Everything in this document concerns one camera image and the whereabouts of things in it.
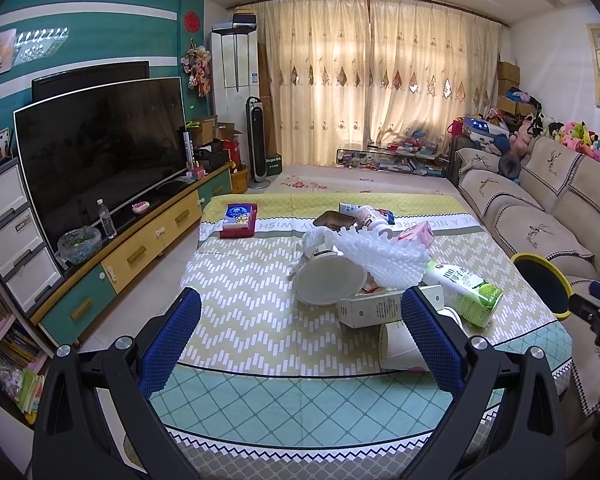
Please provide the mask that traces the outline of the white paper cup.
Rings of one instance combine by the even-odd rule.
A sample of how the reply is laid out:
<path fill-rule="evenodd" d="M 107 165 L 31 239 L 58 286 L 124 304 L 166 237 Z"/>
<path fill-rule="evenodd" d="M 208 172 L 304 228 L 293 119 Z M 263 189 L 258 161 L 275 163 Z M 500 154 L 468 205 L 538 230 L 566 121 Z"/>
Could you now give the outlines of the white paper cup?
<path fill-rule="evenodd" d="M 385 324 L 379 331 L 379 365 L 383 370 L 428 372 L 429 368 L 417 344 L 402 321 L 400 306 L 387 308 Z"/>

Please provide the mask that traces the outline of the white cardboard box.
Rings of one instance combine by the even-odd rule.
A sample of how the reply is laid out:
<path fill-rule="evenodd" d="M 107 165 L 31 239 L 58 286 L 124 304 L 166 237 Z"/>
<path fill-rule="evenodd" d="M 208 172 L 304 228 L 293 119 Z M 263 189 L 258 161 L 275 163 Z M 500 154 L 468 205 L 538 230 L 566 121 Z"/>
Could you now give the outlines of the white cardboard box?
<path fill-rule="evenodd" d="M 338 321 L 356 330 L 401 321 L 403 294 L 403 290 L 388 290 L 388 292 L 374 292 L 339 300 Z"/>

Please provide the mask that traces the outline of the white foam net wrap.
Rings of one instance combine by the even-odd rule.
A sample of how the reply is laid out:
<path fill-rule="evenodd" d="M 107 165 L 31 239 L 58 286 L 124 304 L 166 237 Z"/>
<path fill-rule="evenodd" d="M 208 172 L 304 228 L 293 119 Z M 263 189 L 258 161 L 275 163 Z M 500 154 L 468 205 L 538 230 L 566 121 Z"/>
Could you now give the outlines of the white foam net wrap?
<path fill-rule="evenodd" d="M 417 240 L 395 240 L 386 233 L 327 230 L 324 240 L 343 257 L 362 266 L 380 287 L 404 290 L 417 286 L 430 263 L 430 252 L 425 245 Z"/>

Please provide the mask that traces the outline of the pink carton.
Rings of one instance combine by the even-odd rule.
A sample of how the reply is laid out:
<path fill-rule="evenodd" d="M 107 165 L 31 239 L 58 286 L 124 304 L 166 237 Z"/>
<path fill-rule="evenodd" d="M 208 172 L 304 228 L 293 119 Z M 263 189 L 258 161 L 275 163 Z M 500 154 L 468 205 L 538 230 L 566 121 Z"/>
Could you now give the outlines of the pink carton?
<path fill-rule="evenodd" d="M 396 238 L 401 242 L 417 242 L 430 248 L 434 244 L 434 231 L 428 221 L 422 221 L 404 230 Z"/>

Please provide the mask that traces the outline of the round white plastic lid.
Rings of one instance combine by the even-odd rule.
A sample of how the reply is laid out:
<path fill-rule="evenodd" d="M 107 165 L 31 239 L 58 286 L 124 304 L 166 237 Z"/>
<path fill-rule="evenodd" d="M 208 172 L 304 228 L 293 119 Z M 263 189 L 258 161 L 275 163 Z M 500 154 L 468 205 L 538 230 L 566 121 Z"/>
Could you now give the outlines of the round white plastic lid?
<path fill-rule="evenodd" d="M 367 271 L 334 252 L 314 256 L 292 279 L 294 296 L 309 306 L 329 306 L 355 296 L 367 280 Z"/>

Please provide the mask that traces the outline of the white supplement bottle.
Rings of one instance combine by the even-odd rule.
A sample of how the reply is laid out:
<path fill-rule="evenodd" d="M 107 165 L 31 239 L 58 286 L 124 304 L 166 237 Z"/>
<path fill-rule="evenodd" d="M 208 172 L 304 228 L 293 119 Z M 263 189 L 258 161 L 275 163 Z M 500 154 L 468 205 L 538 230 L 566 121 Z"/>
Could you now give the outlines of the white supplement bottle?
<path fill-rule="evenodd" d="M 387 235 L 389 238 L 393 236 L 392 227 L 396 220 L 391 211 L 364 205 L 358 207 L 354 218 L 360 229 L 366 229 L 378 235 Z"/>

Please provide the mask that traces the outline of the brown plastic tray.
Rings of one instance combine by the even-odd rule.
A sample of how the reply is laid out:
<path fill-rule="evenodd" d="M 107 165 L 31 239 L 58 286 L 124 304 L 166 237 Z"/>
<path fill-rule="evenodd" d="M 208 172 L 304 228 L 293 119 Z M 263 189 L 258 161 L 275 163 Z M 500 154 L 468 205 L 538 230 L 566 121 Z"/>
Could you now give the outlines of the brown plastic tray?
<path fill-rule="evenodd" d="M 336 210 L 328 210 L 320 214 L 316 219 L 313 220 L 314 226 L 324 226 L 332 231 L 338 232 L 340 229 L 349 229 L 355 225 L 355 218 L 342 214 Z"/>

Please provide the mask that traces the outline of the yellow rimmed trash bin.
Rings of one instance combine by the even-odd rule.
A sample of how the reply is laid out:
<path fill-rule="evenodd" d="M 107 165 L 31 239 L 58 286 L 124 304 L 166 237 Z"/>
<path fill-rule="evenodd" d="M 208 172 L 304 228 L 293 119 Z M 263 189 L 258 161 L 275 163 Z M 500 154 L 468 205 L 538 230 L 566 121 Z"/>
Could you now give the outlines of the yellow rimmed trash bin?
<path fill-rule="evenodd" d="M 513 255 L 512 263 L 555 318 L 563 321 L 570 317 L 568 301 L 573 294 L 572 287 L 557 266 L 530 252 Z"/>

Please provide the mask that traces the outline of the beige sofa with covers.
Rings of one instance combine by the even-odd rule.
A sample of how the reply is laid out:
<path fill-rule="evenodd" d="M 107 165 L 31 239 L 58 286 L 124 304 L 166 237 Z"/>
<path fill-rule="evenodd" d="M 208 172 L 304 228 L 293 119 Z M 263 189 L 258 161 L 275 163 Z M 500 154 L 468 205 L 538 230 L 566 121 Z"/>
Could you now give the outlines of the beige sofa with covers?
<path fill-rule="evenodd" d="M 517 180 L 475 148 L 457 150 L 452 167 L 460 195 L 507 255 L 544 258 L 588 296 L 600 282 L 600 162 L 539 136 Z"/>

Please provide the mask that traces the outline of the clear water bottle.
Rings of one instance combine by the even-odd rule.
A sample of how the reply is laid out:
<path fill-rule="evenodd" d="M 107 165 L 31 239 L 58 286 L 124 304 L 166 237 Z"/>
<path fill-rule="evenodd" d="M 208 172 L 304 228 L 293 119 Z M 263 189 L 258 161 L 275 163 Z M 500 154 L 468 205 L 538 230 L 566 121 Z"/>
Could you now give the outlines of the clear water bottle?
<path fill-rule="evenodd" d="M 102 224 L 106 237 L 113 240 L 117 236 L 117 230 L 114 227 L 110 211 L 101 198 L 97 200 L 97 206 L 100 223 Z"/>

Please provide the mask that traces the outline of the bookshelf with books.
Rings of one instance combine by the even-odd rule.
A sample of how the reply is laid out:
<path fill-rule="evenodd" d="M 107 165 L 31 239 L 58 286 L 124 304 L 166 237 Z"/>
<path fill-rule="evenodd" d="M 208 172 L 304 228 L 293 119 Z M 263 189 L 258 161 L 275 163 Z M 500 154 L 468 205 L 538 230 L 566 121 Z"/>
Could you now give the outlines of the bookshelf with books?
<path fill-rule="evenodd" d="M 46 360 L 0 294 L 0 402 L 28 426 L 38 416 Z"/>

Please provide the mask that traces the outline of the pile of plush toys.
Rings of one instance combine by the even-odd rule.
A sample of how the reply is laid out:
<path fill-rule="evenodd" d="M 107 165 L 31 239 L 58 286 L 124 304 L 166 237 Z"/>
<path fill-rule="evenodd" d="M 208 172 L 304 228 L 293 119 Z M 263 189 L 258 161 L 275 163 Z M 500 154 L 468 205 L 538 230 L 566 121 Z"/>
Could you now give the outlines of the pile of plush toys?
<path fill-rule="evenodd" d="M 585 122 L 556 122 L 543 113 L 528 114 L 513 131 L 505 129 L 504 116 L 494 113 L 489 120 L 481 116 L 467 116 L 450 125 L 449 133 L 455 133 L 452 139 L 451 162 L 460 158 L 460 150 L 469 148 L 478 154 L 478 162 L 490 165 L 490 156 L 496 157 L 496 163 L 521 165 L 531 156 L 535 144 L 541 139 L 560 144 L 568 150 L 583 154 L 600 162 L 600 136 Z"/>

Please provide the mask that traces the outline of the large black television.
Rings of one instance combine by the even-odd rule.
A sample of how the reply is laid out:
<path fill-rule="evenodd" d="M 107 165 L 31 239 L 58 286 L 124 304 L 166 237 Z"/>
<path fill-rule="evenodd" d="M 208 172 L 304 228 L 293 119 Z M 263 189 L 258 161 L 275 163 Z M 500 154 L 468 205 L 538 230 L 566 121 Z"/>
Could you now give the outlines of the large black television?
<path fill-rule="evenodd" d="M 147 78 L 67 92 L 16 110 L 15 135 L 47 243 L 131 203 L 185 168 L 181 81 Z"/>

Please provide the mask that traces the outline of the black tower fan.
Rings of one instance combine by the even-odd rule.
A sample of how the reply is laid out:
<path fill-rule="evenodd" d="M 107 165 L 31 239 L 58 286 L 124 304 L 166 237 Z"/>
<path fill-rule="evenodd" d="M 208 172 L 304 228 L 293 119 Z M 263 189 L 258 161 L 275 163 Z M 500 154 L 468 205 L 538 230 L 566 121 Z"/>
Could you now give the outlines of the black tower fan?
<path fill-rule="evenodd" d="M 250 96 L 246 101 L 250 177 L 248 188 L 267 188 L 270 185 L 266 169 L 266 146 L 262 101 Z"/>

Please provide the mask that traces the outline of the beige embroidered curtains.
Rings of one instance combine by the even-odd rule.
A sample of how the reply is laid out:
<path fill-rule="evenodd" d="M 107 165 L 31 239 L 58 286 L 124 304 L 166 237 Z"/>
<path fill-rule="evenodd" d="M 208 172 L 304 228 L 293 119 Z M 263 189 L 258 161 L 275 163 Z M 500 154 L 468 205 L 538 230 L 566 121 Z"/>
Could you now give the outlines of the beige embroidered curtains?
<path fill-rule="evenodd" d="M 476 14 L 420 0 L 268 0 L 254 13 L 285 164 L 415 132 L 446 153 L 452 122 L 494 98 L 502 26 Z"/>

